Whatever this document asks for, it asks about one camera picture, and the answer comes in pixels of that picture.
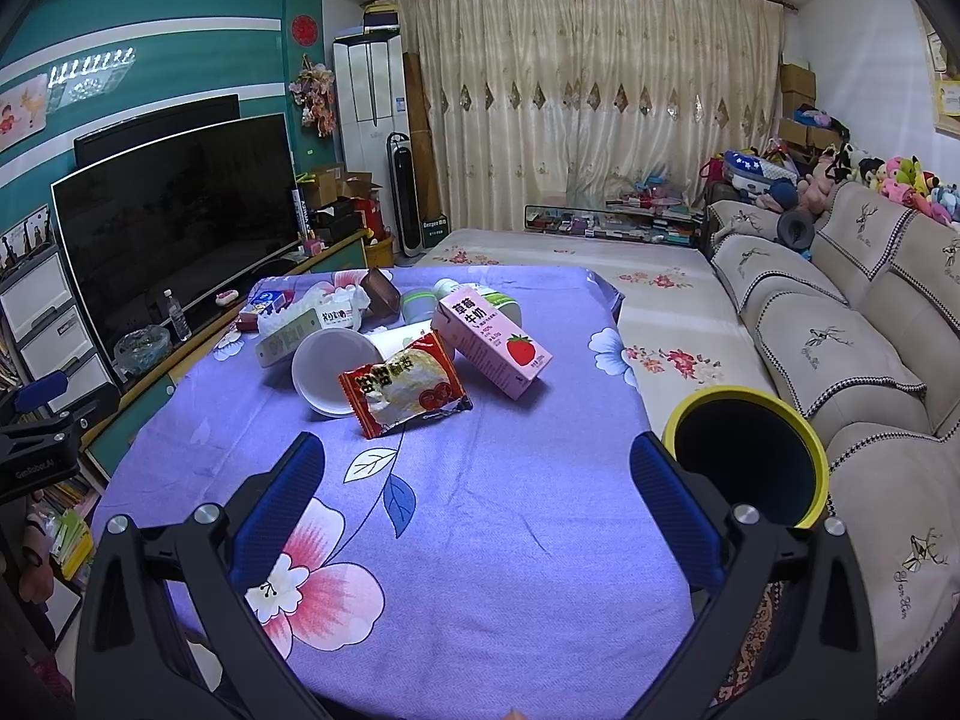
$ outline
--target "beige sofa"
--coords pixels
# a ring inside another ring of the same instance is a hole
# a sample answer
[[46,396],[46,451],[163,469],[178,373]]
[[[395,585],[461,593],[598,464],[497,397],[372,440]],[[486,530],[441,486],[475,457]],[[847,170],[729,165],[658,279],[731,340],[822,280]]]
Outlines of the beige sofa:
[[809,260],[770,240],[770,212],[710,213],[717,276],[827,447],[827,507],[856,549],[889,701],[960,631],[960,234],[853,182]]

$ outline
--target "crumpled plastic bag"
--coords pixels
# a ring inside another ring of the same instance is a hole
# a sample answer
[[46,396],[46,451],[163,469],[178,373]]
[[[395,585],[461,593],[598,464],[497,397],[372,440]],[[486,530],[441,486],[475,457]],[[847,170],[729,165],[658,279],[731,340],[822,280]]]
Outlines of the crumpled plastic bag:
[[323,310],[330,310],[334,305],[338,308],[343,303],[349,303],[352,309],[353,330],[360,329],[363,322],[363,312],[370,307],[370,297],[360,287],[349,284],[345,287],[333,288],[328,281],[320,281],[306,290],[300,300],[295,300],[287,308],[273,314],[261,314],[256,318],[256,329],[260,336],[266,338],[280,330],[283,325],[292,322],[310,309],[315,309],[318,317],[323,317]]

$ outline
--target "television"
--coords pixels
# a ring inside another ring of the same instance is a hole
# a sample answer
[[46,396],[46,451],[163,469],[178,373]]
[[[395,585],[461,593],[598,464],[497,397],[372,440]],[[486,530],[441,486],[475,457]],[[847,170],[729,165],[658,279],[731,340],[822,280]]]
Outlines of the television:
[[126,333],[166,322],[164,290],[189,320],[192,306],[296,245],[293,187],[282,114],[172,135],[56,182],[59,237],[107,357]]
[[81,167],[100,162],[121,151],[142,146],[143,143],[239,118],[240,98],[237,95],[171,105],[169,108],[151,111],[76,138],[73,142],[73,156],[77,169],[80,170]]

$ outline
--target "beige curtain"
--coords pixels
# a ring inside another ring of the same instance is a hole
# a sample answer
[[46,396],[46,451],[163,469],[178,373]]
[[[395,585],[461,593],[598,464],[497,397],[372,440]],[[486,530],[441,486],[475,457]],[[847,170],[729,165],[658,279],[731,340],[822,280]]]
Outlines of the beige curtain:
[[523,228],[568,184],[573,0],[393,0],[419,54],[452,228]]
[[668,170],[762,148],[774,124],[784,10],[765,0],[576,0],[570,205],[599,206]]

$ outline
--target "water bottle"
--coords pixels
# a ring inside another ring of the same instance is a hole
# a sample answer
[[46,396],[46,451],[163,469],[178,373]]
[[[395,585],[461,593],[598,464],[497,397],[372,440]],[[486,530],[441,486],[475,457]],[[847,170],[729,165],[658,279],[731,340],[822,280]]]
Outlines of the water bottle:
[[184,309],[179,307],[179,300],[174,298],[171,290],[164,290],[163,296],[167,298],[167,316],[170,317],[170,323],[174,326],[174,330],[176,330],[176,336],[178,336],[181,341],[186,341],[193,333],[190,332],[190,325],[186,323]]

